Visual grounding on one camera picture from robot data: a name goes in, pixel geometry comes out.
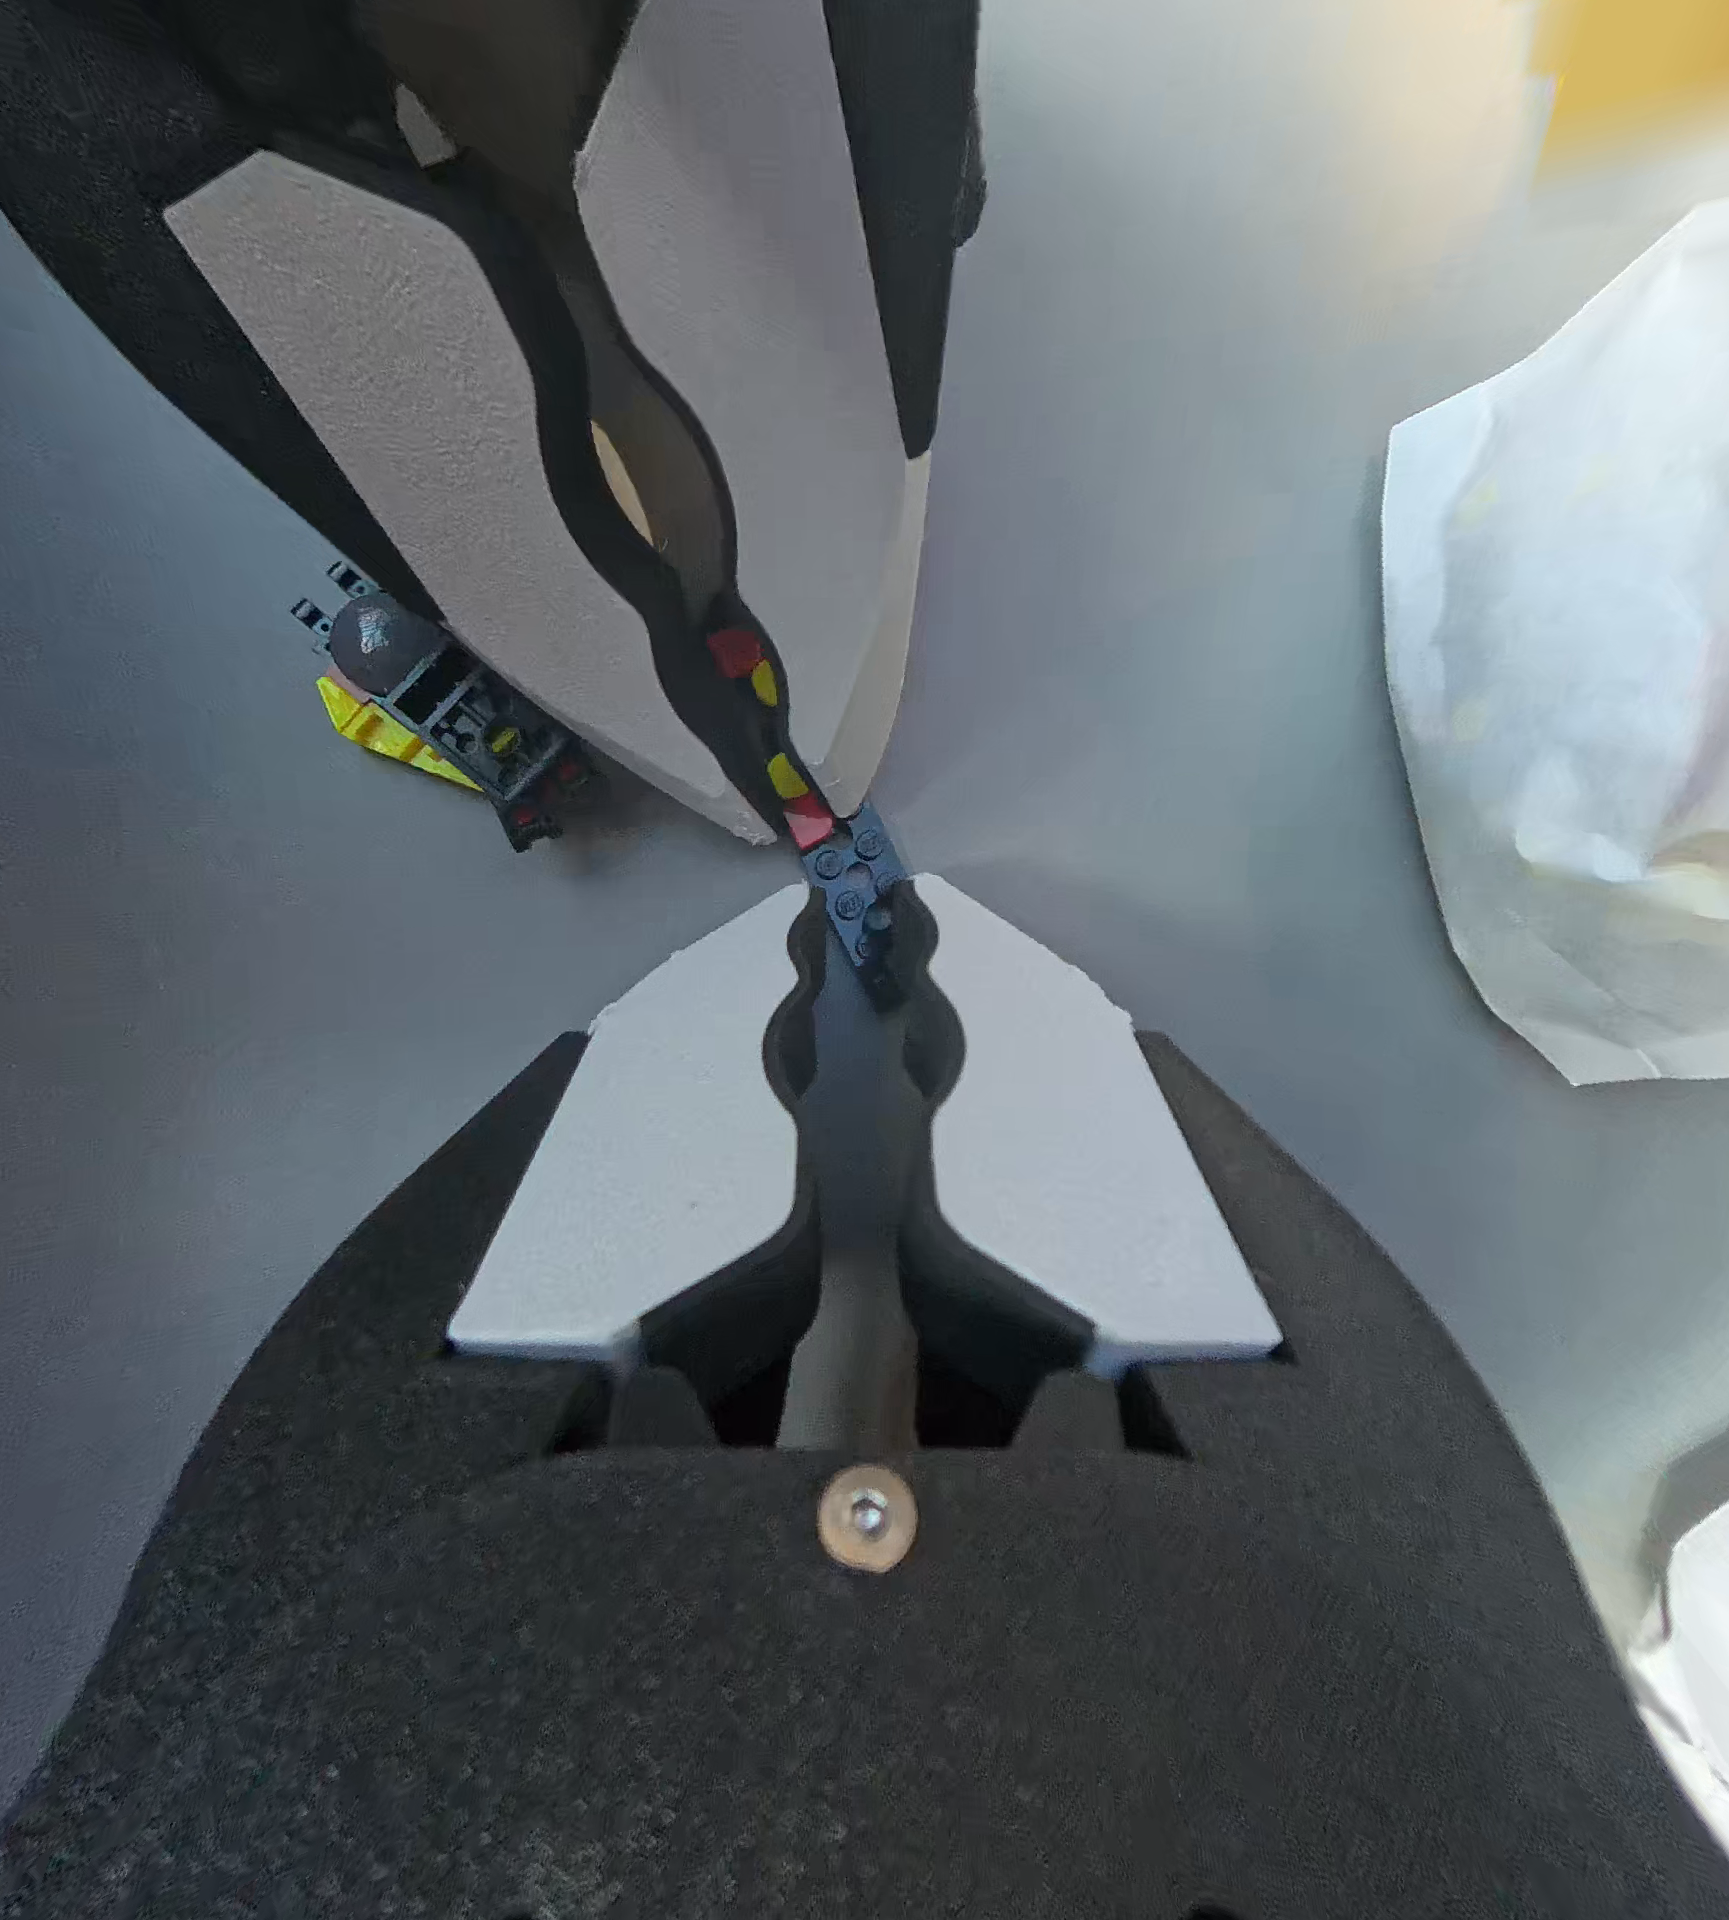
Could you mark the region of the black red yellow lego build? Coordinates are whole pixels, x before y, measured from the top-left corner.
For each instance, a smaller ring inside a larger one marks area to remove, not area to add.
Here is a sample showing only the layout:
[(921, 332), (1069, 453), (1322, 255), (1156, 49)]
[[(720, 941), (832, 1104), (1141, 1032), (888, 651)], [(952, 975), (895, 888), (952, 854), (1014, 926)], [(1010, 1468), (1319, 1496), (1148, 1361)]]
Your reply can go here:
[(303, 596), (292, 616), (311, 637), (338, 736), (469, 790), (516, 852), (559, 839), (597, 787), (586, 746), (439, 620), (346, 560), (325, 578), (331, 602)]

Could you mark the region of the colourful cardboard lego box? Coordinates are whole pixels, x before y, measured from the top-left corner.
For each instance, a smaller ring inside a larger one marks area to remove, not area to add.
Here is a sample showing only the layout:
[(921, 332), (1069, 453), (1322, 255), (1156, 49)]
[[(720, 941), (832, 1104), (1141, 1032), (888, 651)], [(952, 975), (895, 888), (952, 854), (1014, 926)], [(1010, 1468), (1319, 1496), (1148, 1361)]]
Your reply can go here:
[(1540, 3), (1533, 70), (1552, 157), (1726, 120), (1729, 2)]

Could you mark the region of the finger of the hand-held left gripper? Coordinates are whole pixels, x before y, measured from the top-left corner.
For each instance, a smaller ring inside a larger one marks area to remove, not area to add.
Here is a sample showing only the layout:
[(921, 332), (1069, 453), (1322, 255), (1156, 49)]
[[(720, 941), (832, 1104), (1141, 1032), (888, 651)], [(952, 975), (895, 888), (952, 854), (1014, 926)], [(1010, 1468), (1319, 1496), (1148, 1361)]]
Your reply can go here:
[(619, 317), (728, 481), (734, 572), (823, 795), (868, 795), (925, 544), (825, 8), (646, 2), (575, 162)]
[(161, 218), (449, 631), (636, 778), (773, 845), (674, 699), (709, 658), (603, 474), (564, 301), (520, 267), (508, 311), (453, 211), (392, 168), (261, 148)]

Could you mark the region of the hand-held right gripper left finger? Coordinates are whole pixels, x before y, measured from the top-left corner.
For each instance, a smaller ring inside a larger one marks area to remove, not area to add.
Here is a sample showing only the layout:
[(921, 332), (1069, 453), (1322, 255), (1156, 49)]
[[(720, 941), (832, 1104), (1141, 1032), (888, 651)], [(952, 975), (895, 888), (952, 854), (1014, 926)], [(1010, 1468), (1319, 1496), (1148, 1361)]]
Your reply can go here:
[(764, 1041), (803, 983), (781, 888), (591, 1022), (445, 1340), (489, 1357), (619, 1357), (654, 1310), (757, 1251), (796, 1196), (798, 1132)]

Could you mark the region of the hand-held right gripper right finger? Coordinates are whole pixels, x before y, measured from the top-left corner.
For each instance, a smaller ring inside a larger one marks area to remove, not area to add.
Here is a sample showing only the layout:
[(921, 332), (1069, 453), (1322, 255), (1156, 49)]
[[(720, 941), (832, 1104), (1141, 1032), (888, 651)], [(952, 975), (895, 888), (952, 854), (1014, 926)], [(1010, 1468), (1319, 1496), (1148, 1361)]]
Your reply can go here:
[(946, 878), (914, 894), (963, 1041), (928, 1130), (949, 1236), (1072, 1310), (1098, 1367), (1270, 1353), (1279, 1321), (1130, 1015)]

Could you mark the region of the long black studded lego strip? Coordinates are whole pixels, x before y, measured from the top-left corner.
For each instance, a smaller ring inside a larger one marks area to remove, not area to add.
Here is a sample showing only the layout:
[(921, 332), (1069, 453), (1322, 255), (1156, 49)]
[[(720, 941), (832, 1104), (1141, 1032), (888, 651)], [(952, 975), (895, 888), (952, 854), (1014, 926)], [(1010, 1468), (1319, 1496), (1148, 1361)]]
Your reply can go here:
[(842, 811), (812, 780), (785, 724), (785, 684), (761, 626), (727, 596), (704, 614), (702, 642), (719, 675), (734, 687), (739, 722), (750, 740), (764, 795), (861, 985), (887, 1003), (895, 983), (895, 894), (908, 876), (877, 807)]

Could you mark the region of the torn printed white paper bag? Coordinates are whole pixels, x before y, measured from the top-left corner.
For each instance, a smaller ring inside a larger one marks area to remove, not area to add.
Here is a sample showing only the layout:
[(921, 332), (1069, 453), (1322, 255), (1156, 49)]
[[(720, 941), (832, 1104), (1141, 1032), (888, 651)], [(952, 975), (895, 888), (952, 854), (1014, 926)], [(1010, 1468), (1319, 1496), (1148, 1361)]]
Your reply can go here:
[(1380, 564), (1476, 993), (1577, 1088), (1729, 1080), (1729, 198), (1392, 427)]

